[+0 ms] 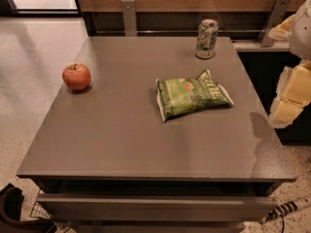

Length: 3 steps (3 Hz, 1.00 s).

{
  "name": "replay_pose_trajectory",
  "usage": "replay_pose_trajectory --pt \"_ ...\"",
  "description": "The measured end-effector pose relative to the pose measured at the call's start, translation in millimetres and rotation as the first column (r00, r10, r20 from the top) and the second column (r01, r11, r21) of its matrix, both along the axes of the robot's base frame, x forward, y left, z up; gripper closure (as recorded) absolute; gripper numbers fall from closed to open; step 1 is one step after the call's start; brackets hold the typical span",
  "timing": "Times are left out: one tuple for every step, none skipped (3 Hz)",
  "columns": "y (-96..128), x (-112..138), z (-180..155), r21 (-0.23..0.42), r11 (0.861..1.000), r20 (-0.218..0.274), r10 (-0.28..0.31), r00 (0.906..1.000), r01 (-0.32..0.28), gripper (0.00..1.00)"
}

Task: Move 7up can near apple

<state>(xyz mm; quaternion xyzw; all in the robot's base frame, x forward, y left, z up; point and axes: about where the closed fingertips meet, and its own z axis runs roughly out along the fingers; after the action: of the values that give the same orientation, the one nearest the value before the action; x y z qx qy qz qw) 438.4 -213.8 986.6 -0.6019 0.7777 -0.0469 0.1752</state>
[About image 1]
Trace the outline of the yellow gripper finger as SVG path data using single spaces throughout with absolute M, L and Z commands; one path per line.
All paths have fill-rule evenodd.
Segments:
M 275 41 L 287 41 L 289 39 L 293 20 L 294 15 L 287 17 L 284 21 L 269 31 L 268 37 Z
M 311 61 L 302 60 L 294 68 L 286 66 L 280 75 L 276 97 L 269 113 L 273 128 L 291 125 L 311 103 Z

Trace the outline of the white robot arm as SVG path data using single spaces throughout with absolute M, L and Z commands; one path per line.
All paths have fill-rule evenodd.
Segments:
M 300 58 L 294 68 L 283 69 L 270 107 L 270 125 L 286 128 L 311 103 L 311 0 L 306 0 L 294 15 L 273 27 L 268 37 L 288 41 L 290 53 Z

